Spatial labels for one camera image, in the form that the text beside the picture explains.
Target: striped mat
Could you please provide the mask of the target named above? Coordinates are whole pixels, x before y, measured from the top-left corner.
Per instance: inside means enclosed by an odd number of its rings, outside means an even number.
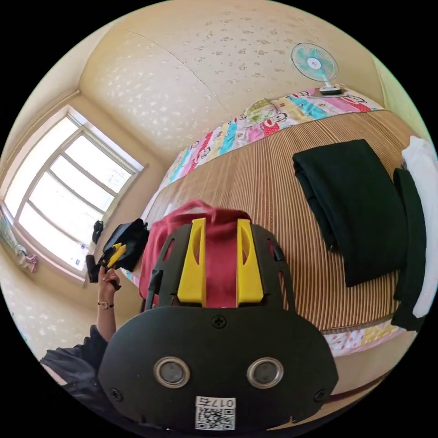
[[[386,110],[291,126],[219,156],[167,186],[158,194],[146,220],[153,223],[193,198],[244,210],[282,245],[300,315],[324,334],[369,327],[394,313],[397,273],[345,287],[342,257],[325,249],[293,174],[292,155],[319,145],[363,138],[392,175],[411,135],[415,135],[412,129]]]

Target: white cloth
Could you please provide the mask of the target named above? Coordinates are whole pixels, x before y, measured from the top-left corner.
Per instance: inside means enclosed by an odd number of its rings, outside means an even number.
[[[430,143],[414,136],[401,154],[417,188],[426,226],[424,280],[412,312],[421,318],[428,314],[438,288],[438,158]]]

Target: qr code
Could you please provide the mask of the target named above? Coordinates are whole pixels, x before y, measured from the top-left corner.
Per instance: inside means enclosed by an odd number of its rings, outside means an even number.
[[[197,397],[195,428],[235,430],[235,399]]]
[[[196,429],[234,430],[234,409],[197,407]]]

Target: person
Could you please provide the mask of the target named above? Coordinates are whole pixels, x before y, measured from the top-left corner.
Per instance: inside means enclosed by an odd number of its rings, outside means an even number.
[[[97,321],[90,328],[90,335],[82,344],[72,348],[48,350],[40,360],[47,373],[71,396],[107,421],[139,435],[152,426],[146,422],[135,423],[122,416],[111,404],[97,378],[106,347],[116,332],[114,297],[116,290],[111,281],[120,283],[114,269],[99,271]]]

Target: wall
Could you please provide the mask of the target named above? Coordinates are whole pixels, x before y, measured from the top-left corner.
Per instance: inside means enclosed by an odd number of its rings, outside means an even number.
[[[74,346],[87,336],[95,313],[37,286],[0,245],[0,284],[9,310],[33,353]]]
[[[82,40],[66,53],[42,78],[27,99],[12,126],[0,158],[0,166],[5,164],[5,160],[15,147],[20,136],[29,129],[35,119],[52,107],[53,101],[60,100],[61,97],[74,92],[78,88],[79,78],[88,57],[114,23],[116,21],[101,27]]]
[[[426,125],[408,93],[379,59],[373,59],[382,85],[383,106],[403,119],[420,137],[431,141]]]
[[[331,24],[274,1],[199,4],[164,1],[123,17],[79,82],[167,163],[252,103],[317,86],[291,62],[298,42],[327,49],[339,65],[338,81],[382,103],[371,53]]]
[[[99,251],[101,251],[101,246],[110,237],[116,226],[141,216],[164,177],[165,167],[141,143],[126,132],[116,120],[111,119],[102,109],[85,96],[78,95],[74,97],[69,101],[69,105],[81,113],[89,122],[105,133],[107,137],[129,153],[141,165],[149,165],[147,169],[144,169],[137,176],[136,180],[124,194],[106,225],[96,249],[96,258],[98,258],[100,257]],[[34,287],[44,290],[48,294],[55,292],[62,296],[63,299],[66,298],[69,302],[75,303],[76,306],[83,306],[90,310],[95,309],[97,292],[95,284],[86,283],[84,285],[82,282],[73,280],[68,274],[50,266],[42,259],[40,259],[36,274],[31,274],[29,271],[23,271],[19,274],[27,277],[26,281],[33,284]],[[117,294],[117,312],[124,318],[130,318],[138,313],[141,300],[137,288],[121,274],[120,281],[122,289]]]

